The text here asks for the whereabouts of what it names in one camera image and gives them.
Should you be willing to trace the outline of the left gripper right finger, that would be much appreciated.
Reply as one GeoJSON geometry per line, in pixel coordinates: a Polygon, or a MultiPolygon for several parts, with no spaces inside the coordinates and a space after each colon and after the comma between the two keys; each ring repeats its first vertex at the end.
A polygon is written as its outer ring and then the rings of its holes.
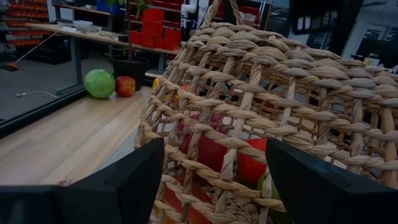
{"type": "Polygon", "coordinates": [[[294,223],[397,224],[397,190],[268,139],[267,166],[294,223]]]}

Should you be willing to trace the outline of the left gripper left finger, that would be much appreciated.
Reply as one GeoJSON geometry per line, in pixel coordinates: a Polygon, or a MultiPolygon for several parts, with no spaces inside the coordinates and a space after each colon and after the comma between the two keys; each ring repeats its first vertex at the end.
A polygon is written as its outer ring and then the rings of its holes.
{"type": "Polygon", "coordinates": [[[164,165],[155,138],[69,185],[1,186],[1,223],[147,223],[164,165]]]}

